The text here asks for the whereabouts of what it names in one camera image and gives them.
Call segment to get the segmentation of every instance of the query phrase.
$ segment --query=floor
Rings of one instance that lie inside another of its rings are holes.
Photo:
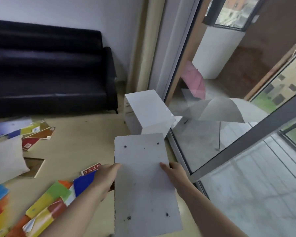
[[[94,163],[114,163],[114,138],[129,135],[122,115],[125,87],[118,86],[119,114],[114,111],[81,116],[49,116],[44,118],[56,127],[52,139],[40,140],[25,157],[46,159],[35,179],[13,179],[6,183],[10,190],[10,226],[25,214],[28,207],[56,180],[72,180],[79,172]],[[169,143],[166,147],[170,161],[175,160]],[[184,201],[177,195],[183,231],[168,237],[199,237],[200,232]],[[111,191],[100,204],[85,236],[106,237],[114,233],[114,192]]]
[[[210,80],[205,84],[207,99],[225,96]],[[181,90],[175,98],[170,109],[179,115],[189,104]],[[197,121],[181,127],[185,132],[175,128],[173,132],[190,168],[196,170],[255,124],[222,123],[217,150],[215,138],[214,143],[203,144],[206,135],[212,138],[213,134]],[[296,237],[296,152],[276,133],[205,175],[201,182],[210,200],[250,237]]]

